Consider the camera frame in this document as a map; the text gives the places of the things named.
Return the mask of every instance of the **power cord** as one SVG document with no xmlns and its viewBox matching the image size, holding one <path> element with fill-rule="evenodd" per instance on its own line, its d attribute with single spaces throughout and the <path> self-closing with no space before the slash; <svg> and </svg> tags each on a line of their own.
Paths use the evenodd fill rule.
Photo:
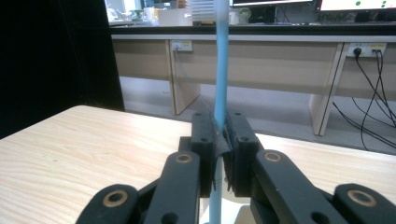
<svg viewBox="0 0 396 224">
<path fill-rule="evenodd" d="M 382 82 L 382 67 L 383 67 L 383 56 L 382 56 L 382 52 L 381 50 L 375 50 L 375 54 L 376 54 L 376 59 L 377 59 L 377 67 L 378 67 L 378 80 L 381 82 L 381 87 L 382 87 L 382 92 L 384 94 L 384 98 L 378 93 L 378 91 L 376 90 L 376 88 L 373 86 L 373 83 L 371 82 L 370 78 L 368 78 L 367 74 L 365 73 L 364 69 L 361 67 L 361 63 L 359 62 L 359 56 L 361 55 L 361 49 L 360 48 L 356 48 L 353 50 L 353 52 L 355 53 L 355 61 L 356 64 L 358 65 L 359 69 L 363 72 L 364 76 L 366 77 L 368 83 L 370 84 L 370 87 L 373 89 L 373 91 L 375 92 L 375 95 L 381 100 L 381 102 L 385 105 L 385 107 L 388 109 L 389 111 L 389 116 L 387 115 L 387 117 L 389 117 L 393 124 L 396 127 L 396 116 L 393 113 L 393 111 L 390 109 L 388 101 L 384 100 L 384 98 L 386 99 L 386 95 L 385 95 L 385 91 L 383 88 L 383 82 Z M 378 52 L 380 52 L 381 54 L 381 64 L 379 63 L 379 59 L 378 59 Z"/>
<path fill-rule="evenodd" d="M 384 105 L 385 105 L 385 106 L 387 107 L 387 109 L 389 110 L 390 118 L 391 118 L 392 122 L 394 123 L 394 119 L 393 119 L 393 117 L 392 117 L 392 116 L 394 116 L 394 114 L 393 114 L 393 112 L 391 111 L 391 109 L 390 109 L 390 107 L 389 107 L 389 105 L 388 105 L 388 102 L 387 102 L 386 100 L 383 100 L 383 99 L 381 98 L 381 96 L 379 95 L 379 93 L 377 92 L 378 85 L 379 85 L 379 83 L 381 83 L 382 93 L 383 93 L 383 95 L 384 95 L 384 99 L 386 99 L 386 97 L 385 97 L 385 91 L 384 91 L 384 89 L 383 89 L 382 77 L 381 77 L 381 75 L 382 75 L 382 68 L 383 68 L 383 55 L 382 55 L 382 52 L 379 51 L 380 54 L 381 54 L 381 62 L 380 62 L 380 61 L 379 61 L 379 58 L 378 58 L 378 50 L 375 51 L 376 59 L 377 59 L 377 69 L 378 69 L 378 80 L 377 80 L 377 82 L 376 82 L 376 84 L 375 84 L 375 88 L 374 88 L 373 84 L 371 83 L 370 79 L 367 77 L 366 73 L 364 72 L 364 70 L 362 69 L 362 67 L 361 67 L 361 65 L 360 65 L 360 63 L 359 63 L 359 57 L 360 57 L 360 55 L 361 55 L 361 49 L 360 49 L 360 48 L 356 48 L 356 49 L 354 49 L 353 52 L 355 53 L 355 60 L 356 60 L 356 62 L 357 62 L 357 64 L 358 64 L 358 67 L 361 69 L 361 71 L 363 72 L 363 74 L 365 75 L 365 77 L 367 78 L 367 80 L 369 81 L 370 86 L 371 86 L 371 87 L 373 88 L 373 90 L 374 90 L 373 97 L 372 97 L 372 99 L 371 99 L 371 101 L 370 101 L 370 104 L 369 104 L 369 106 L 368 106 L 368 108 L 367 108 L 366 111 L 363 111 L 363 110 L 357 105 L 357 103 L 355 102 L 355 99 L 352 98 L 352 100 L 353 100 L 353 102 L 355 103 L 356 107 L 357 107 L 361 112 L 364 113 L 364 118 L 363 118 L 362 123 L 361 123 L 361 124 L 358 124 L 357 122 L 353 121 L 353 120 L 350 119 L 348 116 L 346 116 L 346 115 L 338 108 L 338 106 L 337 106 L 335 103 L 332 103 L 332 104 L 333 104 L 334 107 L 338 110 L 338 112 L 341 114 L 341 116 L 342 116 L 349 124 L 351 124 L 353 127 L 358 128 L 358 129 L 361 130 L 361 142 L 362 142 L 362 144 L 363 144 L 363 146 L 364 146 L 364 148 L 365 148 L 366 150 L 369 150 L 369 149 L 368 149 L 367 146 L 364 144 L 363 133 L 367 133 L 367 134 L 371 135 L 373 138 L 375 138 L 375 139 L 377 139 L 377 140 L 379 140 L 379 141 L 381 141 L 381 142 L 387 144 L 388 146 L 396 148 L 396 143 L 393 143 L 393 142 L 389 141 L 388 139 L 382 137 L 381 135 L 379 135 L 379 134 L 377 134 L 377 133 L 375 133 L 375 132 L 372 132 L 372 131 L 370 131 L 369 129 L 367 129 L 367 128 L 364 127 L 364 122 L 365 122 L 365 120 L 366 120 L 367 117 L 370 117 L 370 118 L 372 118 L 372 119 L 375 119 L 375 118 L 373 118 L 372 116 L 369 115 L 369 111 L 370 111 L 370 108 L 371 108 L 371 106 L 372 106 L 372 103 L 373 103 L 374 98 L 375 98 L 376 95 L 378 96 L 378 98 L 381 99 L 381 101 L 384 103 Z M 387 113 L 383 110 L 383 108 L 382 108 L 380 105 L 379 105 L 379 107 L 380 107 L 381 110 L 387 115 Z"/>
</svg>

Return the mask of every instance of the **desk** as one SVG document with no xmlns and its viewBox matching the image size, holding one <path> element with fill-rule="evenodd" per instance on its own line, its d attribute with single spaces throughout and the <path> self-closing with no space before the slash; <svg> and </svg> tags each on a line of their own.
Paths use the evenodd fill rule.
<svg viewBox="0 0 396 224">
<path fill-rule="evenodd" d="M 77 106 L 0 140 L 0 223 L 73 223 L 115 183 L 141 189 L 161 174 L 187 122 Z M 317 187 L 355 182 L 396 203 L 396 157 L 258 134 Z"/>
<path fill-rule="evenodd" d="M 230 86 L 311 94 L 314 134 L 324 135 L 334 96 L 371 99 L 373 90 L 347 57 L 351 43 L 388 43 L 384 52 L 384 89 L 396 100 L 396 26 L 231 26 Z M 120 76 L 168 80 L 174 114 L 216 82 L 215 27 L 112 28 Z M 193 52 L 176 56 L 172 40 L 192 40 Z M 361 64 L 373 83 L 376 58 Z"/>
</svg>

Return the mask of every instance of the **blue tube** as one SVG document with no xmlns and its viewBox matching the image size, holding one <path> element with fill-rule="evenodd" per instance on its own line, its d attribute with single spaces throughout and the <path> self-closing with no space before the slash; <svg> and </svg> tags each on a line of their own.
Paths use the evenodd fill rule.
<svg viewBox="0 0 396 224">
<path fill-rule="evenodd" d="M 216 32 L 218 44 L 218 70 L 216 78 L 215 122 L 222 133 L 227 111 L 228 21 L 217 21 Z M 218 158 L 216 164 L 215 185 L 216 190 L 212 189 L 209 198 L 210 224 L 221 223 L 222 158 Z"/>
<path fill-rule="evenodd" d="M 216 25 L 218 42 L 218 70 L 216 78 L 215 121 L 222 132 L 227 110 L 228 85 L 228 21 Z"/>
</svg>

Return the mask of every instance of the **blue plastic rod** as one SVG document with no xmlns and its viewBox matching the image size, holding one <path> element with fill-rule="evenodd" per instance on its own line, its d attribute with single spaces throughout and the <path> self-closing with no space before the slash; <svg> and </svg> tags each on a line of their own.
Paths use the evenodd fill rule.
<svg viewBox="0 0 396 224">
<path fill-rule="evenodd" d="M 228 1 L 216 0 L 215 3 L 218 45 L 215 121 L 222 133 L 227 110 L 229 9 Z M 209 199 L 209 223 L 221 224 L 222 158 L 219 158 L 216 164 L 215 185 L 216 190 L 212 189 Z"/>
</svg>

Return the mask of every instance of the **black cable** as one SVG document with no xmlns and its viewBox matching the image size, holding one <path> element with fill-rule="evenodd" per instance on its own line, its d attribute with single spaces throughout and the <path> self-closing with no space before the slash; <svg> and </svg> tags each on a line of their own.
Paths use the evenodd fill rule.
<svg viewBox="0 0 396 224">
<path fill-rule="evenodd" d="M 385 110 L 382 108 L 382 106 L 379 104 L 379 102 L 377 100 L 375 100 L 375 101 L 376 101 L 376 104 L 378 105 L 378 107 L 382 110 L 382 112 L 384 112 L 385 116 L 387 116 L 390 119 L 390 116 L 387 114 L 387 112 L 385 112 Z"/>
<path fill-rule="evenodd" d="M 288 16 L 286 15 L 286 9 L 284 9 L 283 7 L 280 7 L 280 10 L 282 10 L 282 13 L 283 13 L 283 22 L 285 22 L 285 18 L 286 18 L 286 20 L 288 20 L 288 22 L 290 22 Z"/>
<path fill-rule="evenodd" d="M 352 101 L 353 101 L 353 103 L 355 104 L 355 106 L 359 109 L 359 111 L 365 113 L 365 112 L 363 111 L 363 109 L 361 109 L 361 107 L 358 106 L 358 103 L 356 103 L 355 98 L 352 97 Z M 388 123 L 386 123 L 386 122 L 384 122 L 384 121 L 382 121 L 382 120 L 380 120 L 380 119 L 376 119 L 376 118 L 374 118 L 373 116 L 371 116 L 371 115 L 369 115 L 369 114 L 368 114 L 367 116 L 368 116 L 369 118 L 371 118 L 371 119 L 374 119 L 374 120 L 378 121 L 378 122 L 381 122 L 381 123 L 383 123 L 383 124 L 386 124 L 386 125 L 388 125 L 389 127 L 395 128 L 393 125 L 388 124 Z"/>
<path fill-rule="evenodd" d="M 371 88 L 375 91 L 375 95 L 378 96 L 378 98 L 382 101 L 382 103 L 388 107 L 388 104 L 384 101 L 384 99 L 382 98 L 382 96 L 378 93 L 378 91 L 375 90 L 373 83 L 371 82 L 370 78 L 368 78 L 367 74 L 364 72 L 363 68 L 361 67 L 361 64 L 359 63 L 359 56 L 355 57 L 356 63 L 359 67 L 359 69 L 363 72 L 364 76 L 366 77 L 367 81 L 369 82 Z M 393 113 L 392 110 L 390 110 L 390 113 L 392 116 L 395 116 L 395 114 Z"/>
<path fill-rule="evenodd" d="M 379 59 L 378 59 L 378 52 L 381 55 L 381 63 L 379 62 Z M 384 56 L 382 55 L 382 51 L 381 50 L 375 50 L 375 56 L 376 56 L 376 64 L 377 64 L 377 68 L 378 68 L 379 79 L 380 79 L 380 83 L 381 83 L 382 95 L 384 96 L 384 100 L 385 100 L 386 107 L 387 107 L 389 115 L 390 115 L 390 119 L 392 120 L 393 125 L 396 127 L 396 121 L 395 121 L 395 119 L 393 119 L 393 116 L 392 116 L 393 112 L 392 112 L 392 110 L 389 107 L 388 100 L 387 100 L 387 95 L 385 94 L 384 82 L 382 80 L 382 68 L 384 67 Z"/>
<path fill-rule="evenodd" d="M 372 131 L 370 131 L 370 130 L 364 128 L 364 122 L 365 122 L 366 118 L 367 118 L 367 117 L 371 117 L 371 116 L 369 115 L 369 111 L 370 111 L 370 108 L 371 108 L 371 106 L 372 106 L 372 104 L 373 104 L 373 101 L 374 101 L 374 98 L 375 98 L 376 95 L 382 100 L 382 102 L 384 103 L 384 105 L 386 105 L 387 108 L 390 110 L 390 108 L 388 107 L 388 105 L 386 104 L 386 102 L 384 102 L 384 100 L 381 98 L 381 96 L 379 95 L 379 93 L 378 93 L 378 91 L 377 91 L 378 85 L 379 85 L 379 83 L 382 81 L 382 77 L 381 77 L 381 75 L 382 75 L 382 69 L 383 69 L 383 57 L 382 57 L 382 54 L 381 54 L 381 62 L 380 62 L 379 59 L 378 59 L 377 51 L 375 52 L 375 53 L 376 53 L 376 56 L 377 56 L 376 59 L 377 59 L 378 80 L 377 80 L 377 82 L 376 82 L 376 84 L 375 84 L 375 88 L 374 88 L 372 82 L 370 81 L 370 79 L 368 78 L 368 76 L 366 75 L 366 73 L 364 72 L 364 70 L 362 69 L 362 67 L 361 67 L 361 65 L 360 65 L 360 63 L 359 63 L 359 56 L 361 55 L 361 49 L 359 49 L 359 48 L 354 49 L 354 53 L 355 53 L 355 55 L 356 55 L 355 59 L 356 59 L 356 63 L 357 63 L 357 65 L 358 65 L 358 67 L 359 67 L 360 70 L 363 72 L 364 76 L 365 76 L 365 77 L 367 78 L 367 80 L 369 81 L 370 86 L 371 86 L 372 89 L 374 90 L 373 97 L 372 97 L 372 99 L 371 99 L 371 101 L 370 101 L 370 104 L 369 104 L 369 106 L 368 106 L 366 112 L 364 112 L 364 111 L 356 104 L 355 99 L 352 98 L 352 100 L 353 100 L 353 102 L 355 103 L 356 107 L 357 107 L 361 112 L 364 113 L 364 118 L 363 118 L 363 121 L 362 121 L 361 125 L 359 125 L 357 122 L 353 121 L 353 120 L 350 119 L 347 115 L 345 115 L 345 114 L 338 108 L 338 106 L 337 106 L 335 103 L 332 103 L 332 104 L 335 106 L 335 108 L 338 110 L 338 112 L 341 114 L 341 116 L 342 116 L 349 124 L 351 124 L 353 127 L 358 128 L 358 129 L 361 130 L 361 142 L 362 142 L 362 144 L 363 144 L 363 146 L 364 146 L 364 148 L 365 148 L 366 150 L 369 150 L 369 149 L 368 149 L 367 146 L 364 144 L 363 132 L 368 133 L 368 134 L 371 135 L 373 138 L 375 138 L 375 139 L 377 139 L 377 140 L 379 140 L 379 141 L 381 141 L 381 142 L 383 142 L 383 143 L 389 145 L 390 147 L 396 148 L 396 143 L 393 143 L 393 142 L 389 141 L 388 139 L 382 137 L 381 135 L 379 135 L 379 134 L 377 134 L 377 133 L 374 133 L 374 132 L 372 132 Z"/>
<path fill-rule="evenodd" d="M 340 115 L 341 115 L 350 125 L 352 125 L 353 127 L 357 128 L 357 129 L 360 129 L 360 128 L 361 128 L 361 126 L 359 125 L 359 123 L 355 122 L 354 120 L 350 119 L 347 115 L 345 115 L 345 114 L 338 108 L 338 106 L 335 104 L 335 102 L 332 102 L 332 105 L 334 105 L 334 107 L 338 110 L 338 112 L 340 113 Z M 371 135 L 373 138 L 375 138 L 375 139 L 381 141 L 382 143 L 384 143 L 384 144 L 386 144 L 386 145 L 388 145 L 388 146 L 390 146 L 390 147 L 396 148 L 396 143 L 393 143 L 393 142 L 389 141 L 388 139 L 382 137 L 381 135 L 379 135 L 379 134 L 377 134 L 377 133 L 375 133 L 375 132 L 373 132 L 373 131 L 371 131 L 371 130 L 368 130 L 368 129 L 366 129 L 366 128 L 363 128 L 363 131 L 364 131 L 365 133 Z"/>
<path fill-rule="evenodd" d="M 280 22 L 280 21 L 277 19 L 276 15 L 274 15 L 274 13 L 272 13 L 271 11 L 268 11 L 268 12 L 271 14 L 271 16 L 274 17 L 274 19 L 275 19 L 276 22 Z"/>
<path fill-rule="evenodd" d="M 378 84 L 379 84 L 379 78 L 375 85 L 375 92 L 378 89 Z M 367 111 L 364 113 L 363 121 L 361 122 L 361 142 L 363 143 L 363 146 L 364 146 L 364 148 L 366 148 L 367 151 L 368 151 L 368 149 L 367 149 L 366 145 L 364 144 L 364 139 L 363 139 L 363 128 L 364 128 L 364 121 L 366 121 L 367 115 L 370 111 L 371 105 L 373 104 L 374 98 L 375 98 L 375 93 L 373 94 L 373 97 L 370 101 L 369 107 L 367 108 Z"/>
</svg>

